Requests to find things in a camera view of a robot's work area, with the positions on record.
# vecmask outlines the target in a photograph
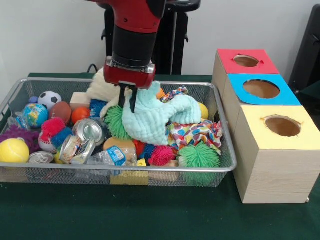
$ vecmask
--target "tin can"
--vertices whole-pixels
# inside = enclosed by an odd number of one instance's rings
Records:
[[[81,147],[78,148],[74,157],[71,160],[71,164],[86,164],[88,159],[91,157],[96,147],[94,139],[90,139],[83,142]]]
[[[96,146],[100,146],[105,139],[102,126],[97,121],[89,118],[78,121],[73,126],[72,132],[84,142],[94,139]]]
[[[54,160],[54,156],[46,151],[38,151],[29,156],[30,164],[49,164]]]
[[[80,137],[69,135],[62,144],[59,159],[65,164],[71,164],[71,160],[76,155],[76,152],[81,147],[81,144],[82,140]]]

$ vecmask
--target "red spiky ball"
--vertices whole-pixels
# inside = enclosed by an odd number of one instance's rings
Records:
[[[148,162],[150,165],[164,166],[175,158],[176,156],[170,146],[156,146]]]
[[[42,126],[42,136],[41,139],[47,141],[48,138],[51,138],[57,135],[66,127],[65,122],[60,117],[54,117],[45,121]]]

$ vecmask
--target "orange ball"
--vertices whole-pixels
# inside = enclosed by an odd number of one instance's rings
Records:
[[[71,116],[71,121],[73,124],[76,124],[79,120],[87,119],[90,117],[90,109],[85,106],[77,107]]]

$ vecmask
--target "purple fuzzy toy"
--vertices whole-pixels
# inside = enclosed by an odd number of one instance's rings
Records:
[[[16,125],[11,125],[10,128],[5,131],[5,133],[0,135],[0,143],[7,139],[17,139],[22,138],[25,144],[29,147],[30,154],[40,151],[38,144],[39,133],[36,131],[28,131],[17,127]]]

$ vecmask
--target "yellow ball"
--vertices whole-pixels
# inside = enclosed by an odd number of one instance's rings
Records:
[[[60,149],[58,149],[57,151],[56,151],[56,154],[54,155],[54,162],[56,163],[56,164],[64,164],[64,162],[63,161],[61,161],[60,159]]]
[[[202,104],[201,102],[198,102],[200,110],[201,110],[201,118],[207,120],[209,117],[209,111],[208,108]]]
[[[0,162],[24,164],[28,162],[29,154],[29,148],[23,140],[10,138],[0,143]]]

